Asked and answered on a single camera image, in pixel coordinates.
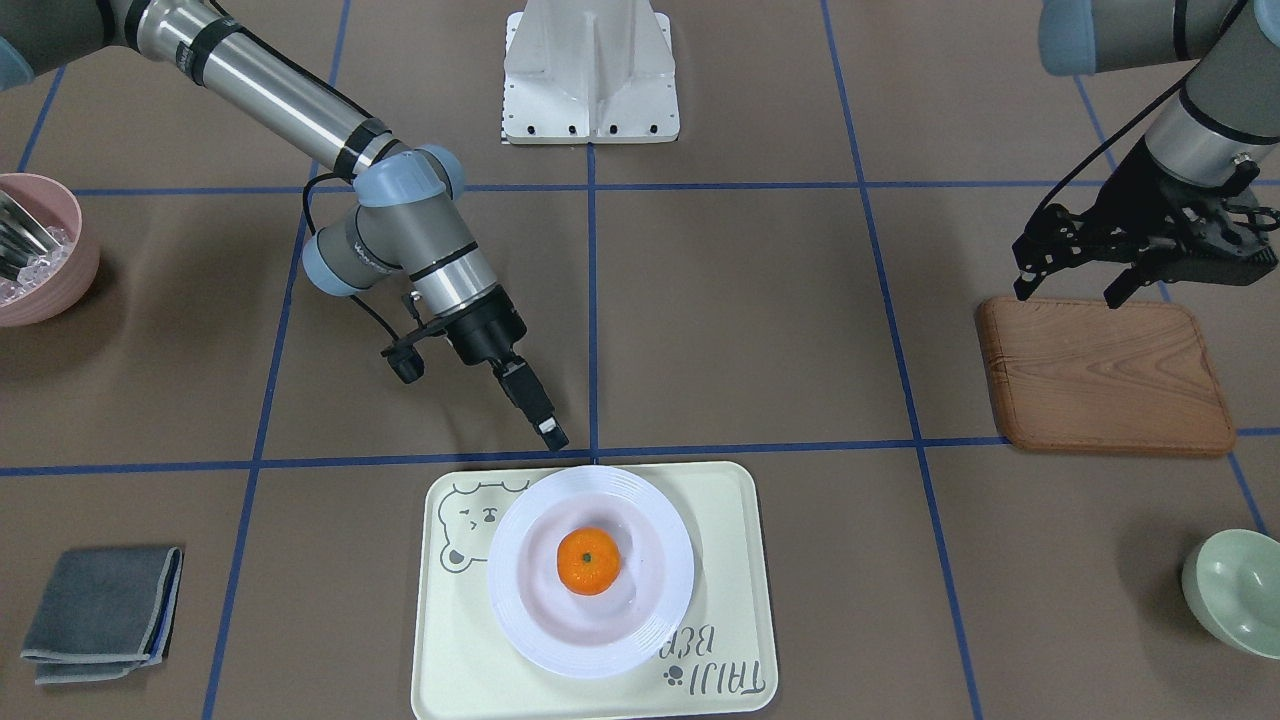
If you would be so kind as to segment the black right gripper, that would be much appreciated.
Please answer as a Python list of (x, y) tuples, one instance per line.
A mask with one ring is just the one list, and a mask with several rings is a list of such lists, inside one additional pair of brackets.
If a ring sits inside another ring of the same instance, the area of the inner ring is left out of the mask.
[(527, 327), (502, 286), (447, 315), (444, 333), (465, 365), (484, 363), (492, 369), (508, 400), (527, 420), (536, 421), (536, 432), (549, 451), (570, 445), (535, 370), (515, 351)]

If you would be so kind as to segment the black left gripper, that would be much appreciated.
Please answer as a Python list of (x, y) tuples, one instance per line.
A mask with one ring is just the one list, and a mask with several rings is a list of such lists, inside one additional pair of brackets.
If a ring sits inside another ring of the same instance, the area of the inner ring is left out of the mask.
[(1230, 160), (1221, 184), (1190, 184), (1138, 143), (1085, 211), (1048, 205), (1032, 214), (1012, 243), (1012, 292), (1027, 301), (1047, 275), (1087, 263), (1126, 266), (1103, 290), (1112, 310), (1158, 282), (1253, 284), (1277, 269), (1270, 242), (1277, 209), (1260, 205), (1251, 191), (1258, 174), (1245, 155)]

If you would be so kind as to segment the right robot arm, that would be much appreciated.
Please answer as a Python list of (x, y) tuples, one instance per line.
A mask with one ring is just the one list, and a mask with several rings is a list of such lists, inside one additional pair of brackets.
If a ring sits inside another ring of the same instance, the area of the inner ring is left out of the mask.
[(404, 277), (416, 327), (381, 351), (399, 379), (422, 378), (416, 346), (442, 337), (463, 364), (490, 368), (550, 451), (567, 446), (553, 402), (516, 352), (527, 328), (456, 206), (465, 172), (452, 152), (402, 142), (215, 1), (5, 1), (1, 20), (4, 88), (105, 47), (128, 47), (175, 67), (312, 158), (324, 179), (351, 184), (356, 204), (343, 222), (312, 227), (303, 246), (311, 283), (357, 299)]

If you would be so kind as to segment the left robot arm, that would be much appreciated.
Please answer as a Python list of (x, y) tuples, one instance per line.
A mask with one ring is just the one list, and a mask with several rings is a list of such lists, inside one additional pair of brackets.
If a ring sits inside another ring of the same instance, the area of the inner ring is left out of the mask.
[(1275, 1), (1046, 1), (1038, 44), (1052, 76), (1189, 70), (1140, 111), (1149, 127), (1087, 210), (1039, 202), (1012, 243), (1019, 300), (1087, 263), (1123, 266), (1110, 307), (1157, 282), (1248, 286), (1277, 268), (1277, 210), (1251, 188), (1277, 149)]

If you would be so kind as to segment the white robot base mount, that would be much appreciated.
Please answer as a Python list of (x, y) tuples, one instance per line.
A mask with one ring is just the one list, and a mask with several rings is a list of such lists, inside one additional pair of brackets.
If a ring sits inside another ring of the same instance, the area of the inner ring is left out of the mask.
[(507, 17), (504, 51), (507, 143), (680, 137), (672, 24), (649, 1), (530, 1)]

